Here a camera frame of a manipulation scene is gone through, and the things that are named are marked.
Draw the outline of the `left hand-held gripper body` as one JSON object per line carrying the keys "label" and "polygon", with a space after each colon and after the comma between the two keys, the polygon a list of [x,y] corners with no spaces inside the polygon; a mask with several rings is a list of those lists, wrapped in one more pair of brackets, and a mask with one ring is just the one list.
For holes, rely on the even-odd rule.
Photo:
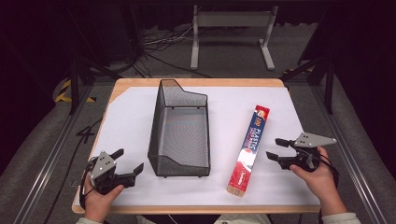
{"label": "left hand-held gripper body", "polygon": [[93,168],[90,172],[90,180],[93,187],[101,194],[106,195],[118,185],[123,185],[125,188],[133,187],[135,179],[130,177],[130,174],[117,175],[116,160],[102,151],[100,155],[92,160]]}

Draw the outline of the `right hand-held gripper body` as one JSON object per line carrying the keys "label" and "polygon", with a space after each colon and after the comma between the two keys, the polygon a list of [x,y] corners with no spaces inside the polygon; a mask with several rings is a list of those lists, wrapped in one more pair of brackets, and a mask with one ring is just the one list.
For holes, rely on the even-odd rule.
{"label": "right hand-held gripper body", "polygon": [[320,164],[320,153],[318,147],[333,145],[337,142],[335,138],[325,137],[313,133],[302,132],[294,142],[293,149],[296,151],[294,157],[279,157],[278,164],[284,170],[289,169],[292,164],[299,166],[307,172],[314,172]]}

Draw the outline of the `long plastic wrap box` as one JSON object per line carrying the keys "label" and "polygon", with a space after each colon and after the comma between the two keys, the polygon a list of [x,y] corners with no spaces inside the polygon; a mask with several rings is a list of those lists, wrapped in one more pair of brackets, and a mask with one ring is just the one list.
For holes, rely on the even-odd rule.
{"label": "long plastic wrap box", "polygon": [[254,109],[227,186],[227,191],[232,195],[243,197],[247,191],[269,113],[270,109],[262,105]]}

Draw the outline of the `black wire mesh basket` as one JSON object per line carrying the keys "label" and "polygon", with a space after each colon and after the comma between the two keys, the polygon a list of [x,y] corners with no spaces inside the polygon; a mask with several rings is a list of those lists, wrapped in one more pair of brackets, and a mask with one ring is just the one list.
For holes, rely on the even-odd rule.
{"label": "black wire mesh basket", "polygon": [[185,91],[174,79],[160,81],[148,160],[157,176],[208,176],[208,97]]}

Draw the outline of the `person's left hand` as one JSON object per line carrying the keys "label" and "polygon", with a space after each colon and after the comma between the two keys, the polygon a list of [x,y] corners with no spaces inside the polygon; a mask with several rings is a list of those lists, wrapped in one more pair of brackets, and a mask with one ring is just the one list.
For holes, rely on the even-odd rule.
{"label": "person's left hand", "polygon": [[103,195],[95,190],[92,186],[91,180],[87,177],[84,183],[85,188],[85,214],[96,213],[107,216],[110,206],[113,201],[124,190],[123,185],[118,185],[108,194]]}

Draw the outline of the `person's right hand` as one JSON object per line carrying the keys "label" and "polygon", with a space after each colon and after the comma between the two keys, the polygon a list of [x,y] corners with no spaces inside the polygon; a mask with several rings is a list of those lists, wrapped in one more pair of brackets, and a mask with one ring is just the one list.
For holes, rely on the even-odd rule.
{"label": "person's right hand", "polygon": [[297,165],[291,165],[290,169],[305,181],[309,189],[322,203],[334,201],[339,197],[331,169],[323,162],[319,165],[318,169],[312,173],[303,170]]}

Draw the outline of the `white table sheet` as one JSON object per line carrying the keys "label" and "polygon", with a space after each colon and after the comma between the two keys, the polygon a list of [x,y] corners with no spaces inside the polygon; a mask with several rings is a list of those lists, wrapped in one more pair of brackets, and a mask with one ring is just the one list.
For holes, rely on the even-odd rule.
{"label": "white table sheet", "polygon": [[[277,138],[293,140],[302,126],[288,91],[275,87],[200,87],[208,97],[211,171],[207,177],[158,177],[148,160],[149,136],[157,97],[155,87],[130,88],[108,105],[92,150],[112,153],[123,149],[117,171],[130,173],[137,165],[143,172],[132,188],[113,203],[123,213],[162,213],[170,207],[220,211],[227,207],[318,206],[305,182],[268,160],[266,154],[291,156],[290,147],[276,145]],[[226,188],[256,105],[269,108],[259,152],[244,196]]]}

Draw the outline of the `black metal stand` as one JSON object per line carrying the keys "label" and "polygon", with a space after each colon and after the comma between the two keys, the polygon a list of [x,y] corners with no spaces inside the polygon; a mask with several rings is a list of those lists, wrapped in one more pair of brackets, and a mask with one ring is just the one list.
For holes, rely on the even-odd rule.
{"label": "black metal stand", "polygon": [[332,87],[334,80],[333,56],[328,50],[324,50],[315,59],[308,61],[292,71],[284,74],[280,79],[285,82],[300,75],[304,70],[312,68],[311,74],[307,78],[310,86],[317,86],[323,78],[325,80],[324,105],[329,114],[332,114]]}
{"label": "black metal stand", "polygon": [[85,57],[81,53],[81,46],[79,45],[79,29],[77,28],[77,22],[72,15],[69,8],[66,9],[66,14],[68,19],[71,21],[73,26],[70,28],[70,49],[72,51],[72,60],[70,63],[70,77],[71,77],[71,99],[72,105],[70,109],[70,114],[74,115],[78,111],[78,107],[80,106],[80,93],[79,93],[79,82],[82,81],[84,86],[91,86],[95,77],[93,72],[91,71],[91,67],[95,68],[99,72],[103,73],[107,77],[111,77],[114,80],[120,79],[120,75],[112,72],[111,70],[105,68],[101,64],[96,61],[93,61],[87,57]]}

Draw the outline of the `black and yellow hazard tape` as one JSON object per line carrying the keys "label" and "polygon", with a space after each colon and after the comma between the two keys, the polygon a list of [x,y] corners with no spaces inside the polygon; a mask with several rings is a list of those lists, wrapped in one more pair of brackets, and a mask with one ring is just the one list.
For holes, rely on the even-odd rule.
{"label": "black and yellow hazard tape", "polygon": [[72,102],[72,97],[66,95],[66,92],[70,86],[71,86],[71,79],[67,78],[64,84],[62,85],[58,95],[55,97],[55,102],[67,102],[67,103]]}

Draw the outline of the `white metal stand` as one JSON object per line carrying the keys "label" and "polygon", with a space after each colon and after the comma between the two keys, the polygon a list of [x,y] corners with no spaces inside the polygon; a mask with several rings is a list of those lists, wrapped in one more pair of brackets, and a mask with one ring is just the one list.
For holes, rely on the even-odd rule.
{"label": "white metal stand", "polygon": [[192,17],[193,40],[191,48],[191,69],[198,68],[200,27],[263,27],[265,35],[259,40],[265,64],[269,71],[275,64],[268,49],[269,39],[276,21],[278,6],[264,11],[201,11],[194,6]]}

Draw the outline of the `aluminium floor rail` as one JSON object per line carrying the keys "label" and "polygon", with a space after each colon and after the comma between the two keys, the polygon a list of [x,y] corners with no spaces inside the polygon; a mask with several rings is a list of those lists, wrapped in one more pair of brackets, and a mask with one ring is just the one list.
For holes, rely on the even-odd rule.
{"label": "aluminium floor rail", "polygon": [[341,129],[339,128],[334,116],[328,112],[327,107],[324,104],[324,95],[321,93],[320,88],[314,86],[311,87],[311,91],[313,92],[313,95],[319,104],[320,110],[327,120],[334,137],[337,139],[340,155],[370,219],[373,224],[388,224],[374,197],[374,194],[368,186],[365,176],[361,172],[359,165],[347,145],[346,139],[341,133]]}
{"label": "aluminium floor rail", "polygon": [[55,166],[61,156],[66,139],[70,134],[78,118],[78,115],[83,107],[83,104],[86,102],[91,91],[92,91],[92,86],[85,86],[81,88],[81,93],[78,96],[78,105],[74,109],[74,112],[66,117],[64,126],[62,127],[61,132],[58,135],[40,172],[36,176],[35,183],[31,187],[28,196],[24,200],[24,203],[19,213],[15,217],[13,224],[26,224],[29,218],[31,217],[45,187],[47,186],[50,180],[53,170],[55,169]]}

